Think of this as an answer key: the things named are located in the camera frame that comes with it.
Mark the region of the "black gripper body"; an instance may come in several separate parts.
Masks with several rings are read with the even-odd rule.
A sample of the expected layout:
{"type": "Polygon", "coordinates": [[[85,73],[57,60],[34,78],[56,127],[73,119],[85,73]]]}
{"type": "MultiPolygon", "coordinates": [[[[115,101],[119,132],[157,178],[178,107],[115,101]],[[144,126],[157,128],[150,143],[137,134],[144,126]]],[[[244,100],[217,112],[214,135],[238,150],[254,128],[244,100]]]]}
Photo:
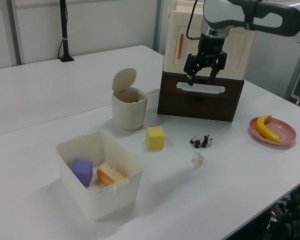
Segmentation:
{"type": "Polygon", "coordinates": [[[210,68],[216,55],[223,51],[225,38],[210,37],[201,34],[198,44],[198,66],[201,68],[210,68]]]}

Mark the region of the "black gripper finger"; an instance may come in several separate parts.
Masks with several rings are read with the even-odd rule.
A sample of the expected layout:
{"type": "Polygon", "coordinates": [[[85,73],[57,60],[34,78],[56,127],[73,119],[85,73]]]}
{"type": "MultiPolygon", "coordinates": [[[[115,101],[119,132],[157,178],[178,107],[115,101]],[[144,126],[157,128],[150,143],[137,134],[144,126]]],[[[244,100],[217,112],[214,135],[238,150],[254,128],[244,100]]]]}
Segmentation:
{"type": "Polygon", "coordinates": [[[227,61],[227,53],[224,51],[221,51],[219,54],[215,56],[210,66],[211,72],[210,72],[209,79],[211,81],[214,81],[219,71],[225,68],[226,61],[227,61]]]}
{"type": "Polygon", "coordinates": [[[187,76],[187,83],[190,86],[193,86],[195,81],[195,75],[200,70],[198,66],[199,57],[197,55],[189,53],[184,65],[183,71],[186,73],[187,76]]]}

